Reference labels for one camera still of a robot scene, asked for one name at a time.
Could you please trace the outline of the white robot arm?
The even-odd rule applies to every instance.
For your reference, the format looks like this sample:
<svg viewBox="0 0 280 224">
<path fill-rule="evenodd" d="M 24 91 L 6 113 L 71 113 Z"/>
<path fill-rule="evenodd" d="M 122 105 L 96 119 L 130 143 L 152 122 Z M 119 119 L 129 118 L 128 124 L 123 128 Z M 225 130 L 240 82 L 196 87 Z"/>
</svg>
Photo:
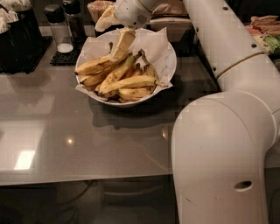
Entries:
<svg viewBox="0 0 280 224">
<path fill-rule="evenodd" d="M 225 0 L 183 0 L 220 86 L 178 115 L 179 224 L 269 224 L 264 165 L 279 139 L 280 73 Z"/>
</svg>

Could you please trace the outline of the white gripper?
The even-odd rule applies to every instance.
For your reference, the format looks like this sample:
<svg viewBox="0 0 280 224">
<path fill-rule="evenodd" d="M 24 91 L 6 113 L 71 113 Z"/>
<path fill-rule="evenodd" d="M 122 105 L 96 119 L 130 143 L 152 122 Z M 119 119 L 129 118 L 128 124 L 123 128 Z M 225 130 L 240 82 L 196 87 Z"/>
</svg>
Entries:
<svg viewBox="0 0 280 224">
<path fill-rule="evenodd" d="M 97 32 L 104 32 L 112 25 L 128 26 L 117 31 L 118 39 L 110 53 L 112 61 L 126 57 L 136 37 L 134 29 L 146 26 L 160 2 L 161 0 L 116 0 L 115 6 L 110 5 L 102 13 L 95 23 Z"/>
</svg>

